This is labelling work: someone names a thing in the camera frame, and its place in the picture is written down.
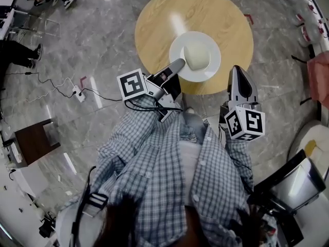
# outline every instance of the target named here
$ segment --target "plaid shirt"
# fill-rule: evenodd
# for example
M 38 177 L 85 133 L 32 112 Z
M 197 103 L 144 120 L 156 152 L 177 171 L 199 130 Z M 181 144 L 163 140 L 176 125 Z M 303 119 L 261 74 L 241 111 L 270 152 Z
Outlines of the plaid shirt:
M 143 97 L 139 104 L 150 106 Z M 164 122 L 157 112 L 129 111 L 116 126 L 109 141 L 99 149 L 92 192 L 108 195 L 109 204 L 124 195 L 139 201 L 135 224 L 138 246 L 168 246 L 187 231 L 185 177 L 178 147 L 180 116 Z M 247 195 L 241 178 L 253 188 L 251 160 L 245 142 L 231 140 L 226 149 L 210 127 L 199 155 L 191 197 L 211 246 L 239 246 L 241 241 L 227 228 L 240 221 L 237 208 L 247 210 Z M 269 225 L 276 227 L 274 219 Z M 275 246 L 276 235 L 269 241 Z

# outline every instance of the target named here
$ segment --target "white power strip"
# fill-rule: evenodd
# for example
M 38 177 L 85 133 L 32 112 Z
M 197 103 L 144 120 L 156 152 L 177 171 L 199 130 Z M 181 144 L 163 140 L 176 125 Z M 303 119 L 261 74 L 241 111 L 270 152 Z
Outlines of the white power strip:
M 77 85 L 73 87 L 72 91 L 76 92 L 75 96 L 77 97 L 79 102 L 83 102 L 86 99 L 86 96 L 83 94 L 83 92 L 81 92 L 80 88 Z

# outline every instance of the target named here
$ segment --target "wooden tabletop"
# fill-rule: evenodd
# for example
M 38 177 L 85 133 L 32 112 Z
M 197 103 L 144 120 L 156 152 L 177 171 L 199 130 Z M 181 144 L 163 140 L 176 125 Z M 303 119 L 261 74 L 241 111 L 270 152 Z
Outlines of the wooden tabletop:
M 253 53 L 249 23 L 230 0 L 151 0 L 135 29 L 135 44 L 145 68 L 154 74 L 169 65 L 172 42 L 186 31 L 199 31 L 218 44 L 222 60 L 217 73 L 205 82 L 180 78 L 182 92 L 212 94 L 227 88 L 234 65 L 247 70 Z

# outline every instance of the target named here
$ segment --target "red tape mark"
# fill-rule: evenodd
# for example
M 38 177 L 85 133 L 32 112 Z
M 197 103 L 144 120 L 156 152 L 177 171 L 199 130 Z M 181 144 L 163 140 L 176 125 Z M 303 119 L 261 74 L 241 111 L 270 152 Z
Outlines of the red tape mark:
M 82 81 L 85 80 L 87 77 L 84 76 L 83 78 L 80 79 L 80 84 L 81 84 L 81 89 L 83 89 L 83 84 L 82 84 Z
M 245 14 L 244 16 L 245 16 L 245 17 L 248 17 L 248 18 L 250 19 L 251 24 L 253 25 L 253 20 L 252 20 L 251 15 L 250 15 L 250 14 Z

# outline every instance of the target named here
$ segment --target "shirt button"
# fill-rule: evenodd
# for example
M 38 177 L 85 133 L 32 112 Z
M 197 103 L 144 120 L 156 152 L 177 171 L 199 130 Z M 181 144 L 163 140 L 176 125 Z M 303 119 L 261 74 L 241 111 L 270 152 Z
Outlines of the shirt button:
M 193 200 L 194 200 L 195 202 L 199 202 L 199 197 L 198 197 L 197 195 L 193 195 Z

